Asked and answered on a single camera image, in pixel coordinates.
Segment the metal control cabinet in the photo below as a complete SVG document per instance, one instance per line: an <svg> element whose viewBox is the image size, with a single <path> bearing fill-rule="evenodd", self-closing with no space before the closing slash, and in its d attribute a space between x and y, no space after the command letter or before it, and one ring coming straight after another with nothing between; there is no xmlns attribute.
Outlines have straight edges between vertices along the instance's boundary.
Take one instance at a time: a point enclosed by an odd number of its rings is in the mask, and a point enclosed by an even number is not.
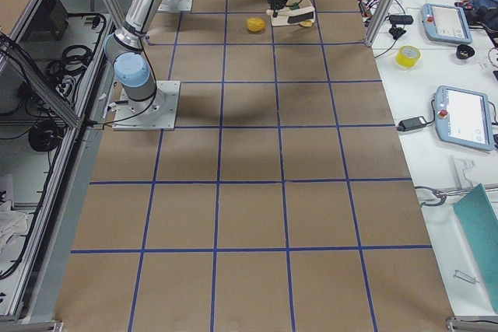
<svg viewBox="0 0 498 332"><path fill-rule="evenodd" d="M64 30L37 17L43 0L1 0L1 174L12 214L27 228L1 252L1 329L52 330L55 306L96 158L97 134L87 126L110 85L103 41L119 20L115 0L97 26L91 11ZM63 97L33 61L56 58L69 44L95 48L77 95Z"/></svg>

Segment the white crumpled cloth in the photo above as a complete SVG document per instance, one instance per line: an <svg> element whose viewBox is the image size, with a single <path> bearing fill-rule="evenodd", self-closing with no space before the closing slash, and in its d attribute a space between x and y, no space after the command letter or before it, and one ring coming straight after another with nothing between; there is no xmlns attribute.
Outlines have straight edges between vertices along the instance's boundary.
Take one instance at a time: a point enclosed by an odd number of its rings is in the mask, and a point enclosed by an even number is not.
<svg viewBox="0 0 498 332"><path fill-rule="evenodd" d="M1 251L28 232L28 215L14 209L13 192L12 174L1 176Z"/></svg>

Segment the yellow round sponge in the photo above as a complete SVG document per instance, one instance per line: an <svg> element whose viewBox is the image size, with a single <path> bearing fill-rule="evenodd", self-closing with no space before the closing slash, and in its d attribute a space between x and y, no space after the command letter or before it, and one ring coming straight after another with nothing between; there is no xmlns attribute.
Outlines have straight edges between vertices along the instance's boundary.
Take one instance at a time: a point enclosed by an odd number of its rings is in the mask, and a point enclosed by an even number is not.
<svg viewBox="0 0 498 332"><path fill-rule="evenodd" d="M265 30L265 21L259 17L246 19L246 28L250 33L260 33Z"/></svg>

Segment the lower teach pendant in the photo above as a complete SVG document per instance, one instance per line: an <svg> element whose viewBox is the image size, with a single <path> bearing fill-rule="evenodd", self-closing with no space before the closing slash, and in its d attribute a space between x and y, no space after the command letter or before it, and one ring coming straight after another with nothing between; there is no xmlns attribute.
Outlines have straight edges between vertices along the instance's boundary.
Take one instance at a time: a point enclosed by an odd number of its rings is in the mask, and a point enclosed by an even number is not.
<svg viewBox="0 0 498 332"><path fill-rule="evenodd" d="M494 150L492 120L485 93L439 86L434 94L439 139L484 152Z"/></svg>

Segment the cream crescent foam piece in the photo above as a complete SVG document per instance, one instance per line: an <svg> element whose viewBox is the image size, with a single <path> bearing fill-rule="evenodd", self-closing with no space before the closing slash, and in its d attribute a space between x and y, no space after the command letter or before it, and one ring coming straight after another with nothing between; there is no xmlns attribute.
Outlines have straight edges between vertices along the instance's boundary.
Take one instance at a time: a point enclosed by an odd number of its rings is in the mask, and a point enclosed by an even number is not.
<svg viewBox="0 0 498 332"><path fill-rule="evenodd" d="M301 21L301 22L299 22L299 25L300 25L301 27L306 27L306 28L308 28L308 27L312 27L312 26L314 25L314 22L313 22L312 20L305 20L305 21Z"/></svg>

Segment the cream plastic dustpan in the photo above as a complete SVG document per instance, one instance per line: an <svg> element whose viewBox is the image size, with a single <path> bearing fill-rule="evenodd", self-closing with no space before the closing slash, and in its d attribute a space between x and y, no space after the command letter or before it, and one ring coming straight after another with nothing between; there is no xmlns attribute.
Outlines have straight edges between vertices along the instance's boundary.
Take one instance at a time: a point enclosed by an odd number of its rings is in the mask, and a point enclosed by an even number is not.
<svg viewBox="0 0 498 332"><path fill-rule="evenodd" d="M280 10L267 9L273 27L311 26L315 23L315 7L311 0L287 0Z"/></svg>

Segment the yellow tape roll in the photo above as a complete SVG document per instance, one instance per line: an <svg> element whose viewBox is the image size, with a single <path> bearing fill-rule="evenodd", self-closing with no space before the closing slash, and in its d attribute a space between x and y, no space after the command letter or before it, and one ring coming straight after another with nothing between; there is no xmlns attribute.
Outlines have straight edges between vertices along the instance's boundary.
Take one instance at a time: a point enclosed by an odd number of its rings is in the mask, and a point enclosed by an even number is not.
<svg viewBox="0 0 498 332"><path fill-rule="evenodd" d="M421 57L418 48L411 45L401 46L395 56L395 61L403 68L413 68Z"/></svg>

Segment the teal folder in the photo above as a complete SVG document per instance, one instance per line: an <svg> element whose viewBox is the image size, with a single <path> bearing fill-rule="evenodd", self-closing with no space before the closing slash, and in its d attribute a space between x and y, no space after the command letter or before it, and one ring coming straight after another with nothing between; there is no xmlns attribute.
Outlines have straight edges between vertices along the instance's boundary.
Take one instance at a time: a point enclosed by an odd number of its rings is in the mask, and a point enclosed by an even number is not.
<svg viewBox="0 0 498 332"><path fill-rule="evenodd" d="M497 216L482 184L453 206L497 313Z"/></svg>

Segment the teach pendant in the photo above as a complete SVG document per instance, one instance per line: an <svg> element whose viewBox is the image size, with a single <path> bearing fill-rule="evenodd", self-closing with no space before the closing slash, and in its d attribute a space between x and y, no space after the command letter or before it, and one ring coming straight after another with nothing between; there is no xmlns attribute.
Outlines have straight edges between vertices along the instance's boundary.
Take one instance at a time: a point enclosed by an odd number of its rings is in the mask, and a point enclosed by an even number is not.
<svg viewBox="0 0 498 332"><path fill-rule="evenodd" d="M437 42L471 44L472 35L464 10L457 6L426 3L421 9L426 36Z"/></svg>
<svg viewBox="0 0 498 332"><path fill-rule="evenodd" d="M494 150L492 120L485 93L439 86L434 94L439 139L484 152Z"/></svg>

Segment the upper teach pendant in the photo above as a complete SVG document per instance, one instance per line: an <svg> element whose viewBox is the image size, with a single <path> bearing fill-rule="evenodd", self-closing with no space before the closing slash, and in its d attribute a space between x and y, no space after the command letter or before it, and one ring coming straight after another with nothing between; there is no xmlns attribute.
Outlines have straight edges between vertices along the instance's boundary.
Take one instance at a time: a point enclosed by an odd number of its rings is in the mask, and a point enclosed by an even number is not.
<svg viewBox="0 0 498 332"><path fill-rule="evenodd" d="M426 3L421 9L426 36L437 42L471 44L472 35L464 10L457 6Z"/></svg>

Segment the wooden hand brush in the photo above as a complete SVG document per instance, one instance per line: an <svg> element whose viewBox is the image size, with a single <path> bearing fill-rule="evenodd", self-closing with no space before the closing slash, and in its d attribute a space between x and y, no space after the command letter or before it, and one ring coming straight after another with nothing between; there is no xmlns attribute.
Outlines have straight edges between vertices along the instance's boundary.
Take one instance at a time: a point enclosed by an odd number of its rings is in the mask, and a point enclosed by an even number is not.
<svg viewBox="0 0 498 332"><path fill-rule="evenodd" d="M268 9L266 14L270 17L272 26L291 26L305 20L315 22L315 8L313 6L294 10L285 7L278 12Z"/></svg>

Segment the black webcam on table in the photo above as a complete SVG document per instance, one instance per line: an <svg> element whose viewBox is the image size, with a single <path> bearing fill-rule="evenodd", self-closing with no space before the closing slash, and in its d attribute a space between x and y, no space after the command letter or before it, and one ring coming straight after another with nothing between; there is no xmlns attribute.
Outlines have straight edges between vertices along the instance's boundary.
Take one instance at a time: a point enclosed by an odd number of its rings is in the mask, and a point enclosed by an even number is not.
<svg viewBox="0 0 498 332"><path fill-rule="evenodd" d="M390 15L388 21L391 24L390 35L394 40L398 40L406 33L405 27L413 24L413 17L410 15Z"/></svg>

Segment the black power adapter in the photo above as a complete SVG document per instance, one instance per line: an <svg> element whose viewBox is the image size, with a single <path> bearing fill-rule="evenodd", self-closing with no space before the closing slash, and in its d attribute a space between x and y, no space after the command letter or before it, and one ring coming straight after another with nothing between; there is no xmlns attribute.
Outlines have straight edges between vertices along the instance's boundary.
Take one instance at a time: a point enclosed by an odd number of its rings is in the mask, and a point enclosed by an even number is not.
<svg viewBox="0 0 498 332"><path fill-rule="evenodd" d="M407 131L415 131L424 128L427 126L427 121L423 116L418 117L410 117L404 120L401 120L396 129L400 132Z"/></svg>

